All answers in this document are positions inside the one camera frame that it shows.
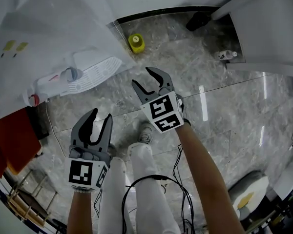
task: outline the black object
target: black object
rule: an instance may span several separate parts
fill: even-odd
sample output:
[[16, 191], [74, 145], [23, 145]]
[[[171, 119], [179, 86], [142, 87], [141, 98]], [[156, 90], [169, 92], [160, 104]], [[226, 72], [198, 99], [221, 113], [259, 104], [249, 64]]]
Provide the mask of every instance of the black object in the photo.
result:
[[176, 115], [170, 115], [154, 123], [162, 132], [180, 125], [180, 121]]
[[91, 162], [72, 160], [68, 182], [80, 185], [91, 185], [92, 165], [93, 163]]
[[[162, 107], [159, 107], [157, 105], [164, 105], [165, 110], [163, 110]], [[164, 97], [160, 97], [159, 99], [151, 102], [150, 109], [151, 109], [152, 119], [156, 119], [160, 116], [163, 116], [165, 114], [168, 114], [168, 113], [174, 111], [168, 95], [166, 95]]]
[[45, 104], [42, 104], [38, 107], [26, 107], [26, 112], [29, 117], [29, 121], [35, 135], [37, 136], [38, 140], [41, 140], [47, 136], [49, 136], [48, 127], [45, 124], [44, 120], [41, 118], [42, 115], [42, 107], [45, 107]]
[[210, 17], [203, 12], [194, 13], [193, 17], [187, 23], [186, 28], [190, 31], [194, 31], [198, 28], [205, 26], [210, 21]]
[[53, 219], [53, 222], [57, 225], [56, 234], [58, 234], [58, 233], [66, 234], [66, 231], [67, 231], [67, 225], [66, 224], [63, 224], [62, 222], [59, 222], [55, 218]]

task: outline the white sneaker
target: white sneaker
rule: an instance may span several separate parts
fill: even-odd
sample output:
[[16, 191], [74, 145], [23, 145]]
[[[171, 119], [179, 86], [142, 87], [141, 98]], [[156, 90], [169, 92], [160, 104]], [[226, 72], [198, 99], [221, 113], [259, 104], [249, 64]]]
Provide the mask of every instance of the white sneaker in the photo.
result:
[[141, 132], [139, 134], [138, 142], [149, 145], [153, 140], [154, 127], [150, 123], [144, 123], [141, 126]]

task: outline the small white bottle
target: small white bottle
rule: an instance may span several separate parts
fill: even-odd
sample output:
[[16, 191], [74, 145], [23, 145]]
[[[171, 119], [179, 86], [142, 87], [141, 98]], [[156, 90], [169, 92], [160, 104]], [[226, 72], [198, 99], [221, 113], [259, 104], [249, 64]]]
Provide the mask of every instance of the small white bottle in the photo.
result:
[[235, 51], [231, 50], [223, 50], [216, 52], [216, 58], [219, 60], [230, 60], [238, 55]]

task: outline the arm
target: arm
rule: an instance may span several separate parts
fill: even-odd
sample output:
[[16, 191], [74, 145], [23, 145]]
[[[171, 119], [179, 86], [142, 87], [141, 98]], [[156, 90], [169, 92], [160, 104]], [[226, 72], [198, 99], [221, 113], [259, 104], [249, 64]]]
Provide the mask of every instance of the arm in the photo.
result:
[[232, 207], [229, 194], [209, 153], [191, 126], [176, 128], [196, 189], [199, 193], [210, 234], [245, 233]]
[[74, 193], [68, 217], [67, 234], [92, 234], [90, 207], [90, 193]]

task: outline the leg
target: leg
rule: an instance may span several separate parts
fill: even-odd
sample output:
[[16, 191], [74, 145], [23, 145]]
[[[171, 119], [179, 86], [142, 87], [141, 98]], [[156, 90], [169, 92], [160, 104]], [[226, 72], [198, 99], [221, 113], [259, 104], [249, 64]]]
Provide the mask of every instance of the leg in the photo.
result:
[[[121, 234], [123, 226], [122, 201], [126, 192], [126, 166], [118, 157], [111, 161], [103, 182], [102, 201], [99, 216], [99, 234]], [[133, 234], [127, 208], [125, 208], [127, 233]]]
[[[140, 135], [139, 141], [144, 143], [134, 143], [128, 148], [134, 180], [158, 174], [152, 157], [152, 149], [148, 145], [151, 138], [143, 135], [145, 135], [144, 132]], [[140, 181], [135, 188], [138, 207], [136, 213], [137, 233], [180, 234], [180, 229], [173, 218], [159, 181], [148, 178]]]

